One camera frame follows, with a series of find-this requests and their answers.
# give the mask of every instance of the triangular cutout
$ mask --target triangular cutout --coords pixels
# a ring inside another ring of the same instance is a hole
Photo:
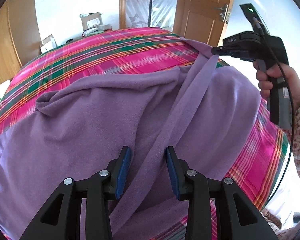
[[[258,222],[258,219],[252,213],[252,211],[247,207],[242,198],[238,194],[234,194],[234,202],[237,208],[237,213],[239,217],[239,223],[241,226],[247,226],[255,224]]]
[[[49,224],[52,226],[56,226],[58,224],[62,200],[63,194],[59,194],[40,219],[41,223]]]

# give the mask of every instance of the blue gripper pad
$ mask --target blue gripper pad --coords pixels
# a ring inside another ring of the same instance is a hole
[[[167,163],[167,167],[168,167],[172,191],[173,191],[174,195],[176,196],[176,198],[179,199],[179,197],[180,197],[179,180],[178,180],[176,168],[174,167],[174,164],[172,161],[171,153],[168,150],[168,148],[166,149],[166,163]]]
[[[123,194],[124,184],[126,183],[127,174],[130,166],[130,160],[131,160],[131,149],[127,148],[117,178],[117,190],[115,191],[115,197],[117,198],[117,200],[119,200],[121,195]]]

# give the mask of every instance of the silver screw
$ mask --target silver screw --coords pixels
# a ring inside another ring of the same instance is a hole
[[[188,171],[187,171],[187,174],[188,174],[189,176],[195,176],[195,175],[197,174],[197,172],[196,172],[195,170],[188,170]]]
[[[102,170],[99,172],[99,175],[102,177],[107,176],[108,174],[109,174],[109,171],[107,171],[107,170]]]
[[[64,181],[63,181],[64,184],[66,185],[69,185],[72,183],[72,179],[71,178],[66,178]]]
[[[233,179],[225,178],[225,183],[231,185],[233,183]]]

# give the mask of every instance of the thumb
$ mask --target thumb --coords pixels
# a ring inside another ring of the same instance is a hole
[[[284,63],[280,63],[282,70],[284,71],[287,78],[291,77],[293,75],[294,69]],[[279,78],[282,77],[282,72],[278,66],[278,64],[275,64],[271,68],[269,68],[266,71],[267,75],[273,78]]]

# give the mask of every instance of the black vertical pole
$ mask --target black vertical pole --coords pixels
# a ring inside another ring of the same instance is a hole
[[[152,14],[152,0],[150,0],[149,2],[148,27],[151,27],[151,14]]]

